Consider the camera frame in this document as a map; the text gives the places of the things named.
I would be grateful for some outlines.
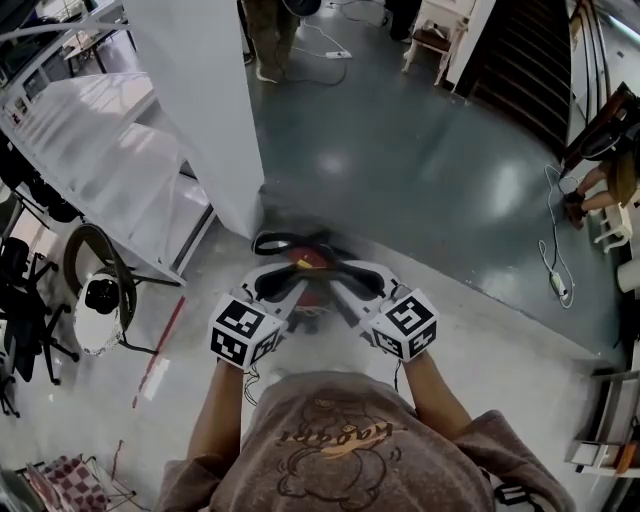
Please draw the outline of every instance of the brown t-shirt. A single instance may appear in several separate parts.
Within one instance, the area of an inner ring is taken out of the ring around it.
[[[499,412],[451,442],[390,386],[360,374],[294,375],[269,387],[227,469],[231,462],[215,454],[169,462],[156,510],[492,511],[480,468],[532,489],[552,510],[575,509]]]

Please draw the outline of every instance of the shelf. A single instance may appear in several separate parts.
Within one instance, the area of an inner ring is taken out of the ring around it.
[[[131,241],[155,261],[171,266],[202,217],[207,211],[213,215],[210,210],[209,199],[198,181],[178,174],[149,205]]]
[[[76,180],[80,197],[130,237],[149,205],[185,162],[173,135],[133,123],[99,165]]]
[[[52,82],[34,99],[16,135],[73,188],[154,100],[146,73]]]

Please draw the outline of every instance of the wooden chair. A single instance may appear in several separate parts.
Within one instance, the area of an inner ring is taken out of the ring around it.
[[[418,47],[422,46],[441,55],[438,74],[434,85],[438,85],[444,75],[449,62],[455,55],[462,35],[467,30],[469,16],[453,11],[445,6],[423,0],[422,7],[415,25],[409,51],[404,54],[405,64],[403,73],[409,71],[409,66],[415,58]],[[433,23],[434,28],[424,29],[427,23]]]

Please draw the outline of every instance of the power strip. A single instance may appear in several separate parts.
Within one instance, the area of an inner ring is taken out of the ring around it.
[[[348,51],[327,52],[324,54],[327,59],[350,59],[351,54]]]

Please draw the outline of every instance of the person foot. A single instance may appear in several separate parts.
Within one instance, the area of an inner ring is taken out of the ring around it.
[[[263,66],[261,62],[258,62],[256,66],[256,77],[261,82],[271,82],[277,84],[280,81],[280,73],[277,70]]]
[[[564,196],[564,201],[566,203],[582,204],[582,202],[584,201],[584,196],[577,190],[574,190],[573,192],[570,192],[566,196]]]
[[[569,218],[571,225],[577,230],[582,229],[584,227],[582,219],[586,215],[586,212],[582,209],[581,204],[569,203],[565,201],[563,202],[563,206],[565,214]]]

